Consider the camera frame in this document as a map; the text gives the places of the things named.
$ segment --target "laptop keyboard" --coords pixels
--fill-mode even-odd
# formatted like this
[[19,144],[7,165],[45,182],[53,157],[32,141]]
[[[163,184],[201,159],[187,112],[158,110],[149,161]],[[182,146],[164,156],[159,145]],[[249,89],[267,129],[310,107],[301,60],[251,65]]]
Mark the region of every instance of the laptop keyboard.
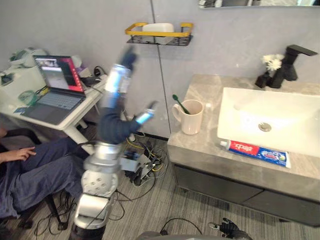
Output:
[[40,98],[37,103],[71,110],[80,100],[78,97],[49,92]]

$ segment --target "laptop screen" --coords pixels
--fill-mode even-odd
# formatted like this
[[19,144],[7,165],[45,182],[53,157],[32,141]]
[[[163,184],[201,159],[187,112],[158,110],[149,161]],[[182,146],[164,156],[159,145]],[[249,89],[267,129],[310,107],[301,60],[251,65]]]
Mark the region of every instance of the laptop screen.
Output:
[[70,56],[33,56],[51,88],[84,92]]

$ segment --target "person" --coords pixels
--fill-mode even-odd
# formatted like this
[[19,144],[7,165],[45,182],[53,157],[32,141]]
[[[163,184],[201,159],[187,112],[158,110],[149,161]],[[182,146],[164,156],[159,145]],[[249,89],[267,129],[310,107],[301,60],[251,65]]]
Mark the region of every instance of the person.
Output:
[[[0,128],[0,139],[7,134]],[[18,217],[46,196],[65,189],[78,199],[82,193],[81,176],[84,151],[69,137],[33,147],[0,153],[0,219]]]

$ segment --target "sink drain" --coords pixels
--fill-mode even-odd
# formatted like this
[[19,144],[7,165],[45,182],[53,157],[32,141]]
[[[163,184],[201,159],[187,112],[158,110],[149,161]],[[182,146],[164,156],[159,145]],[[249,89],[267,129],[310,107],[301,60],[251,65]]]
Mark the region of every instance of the sink drain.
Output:
[[258,127],[261,131],[263,132],[270,132],[271,131],[271,126],[270,124],[266,123],[266,122],[261,122],[258,124]]

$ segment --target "small vase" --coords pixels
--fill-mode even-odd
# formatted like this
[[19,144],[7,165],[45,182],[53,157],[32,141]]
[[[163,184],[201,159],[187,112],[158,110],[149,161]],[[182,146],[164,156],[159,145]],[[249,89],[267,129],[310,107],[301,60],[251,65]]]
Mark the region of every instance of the small vase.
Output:
[[259,88],[264,88],[267,86],[267,83],[272,79],[270,77],[270,74],[268,71],[266,71],[263,75],[258,76],[258,78],[255,81],[255,85],[257,85]]

